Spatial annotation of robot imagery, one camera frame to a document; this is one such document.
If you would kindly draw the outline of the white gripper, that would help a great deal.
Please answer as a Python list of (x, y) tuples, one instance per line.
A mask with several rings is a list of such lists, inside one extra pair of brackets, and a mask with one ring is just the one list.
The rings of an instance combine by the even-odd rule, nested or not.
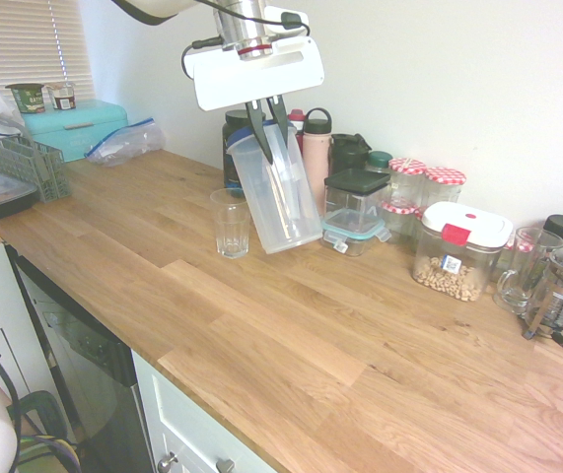
[(272, 53), (242, 60), (234, 50), (215, 49), (187, 55), (186, 72), (193, 79), (198, 105), (205, 111), (246, 103), (249, 127), (264, 157), (273, 154), (264, 131), (260, 99), (266, 99), (273, 121), (288, 142), (289, 120), (281, 95), (317, 87), (324, 70), (316, 42), (305, 36), (279, 39)]

